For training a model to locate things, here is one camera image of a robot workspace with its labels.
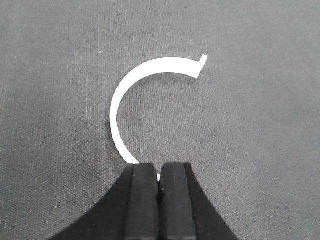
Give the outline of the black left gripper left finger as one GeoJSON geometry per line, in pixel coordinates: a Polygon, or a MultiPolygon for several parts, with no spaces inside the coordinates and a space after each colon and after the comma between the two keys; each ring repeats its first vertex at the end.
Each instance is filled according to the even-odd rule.
{"type": "Polygon", "coordinates": [[[107,194],[54,240],[156,240],[158,181],[151,163],[130,164],[107,194]]]}

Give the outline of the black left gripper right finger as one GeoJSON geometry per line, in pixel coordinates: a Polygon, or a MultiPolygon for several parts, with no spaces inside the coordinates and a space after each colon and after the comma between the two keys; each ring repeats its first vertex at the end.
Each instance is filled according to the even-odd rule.
{"type": "Polygon", "coordinates": [[[159,183],[161,240],[236,240],[201,188],[190,163],[166,163],[159,183]]]}

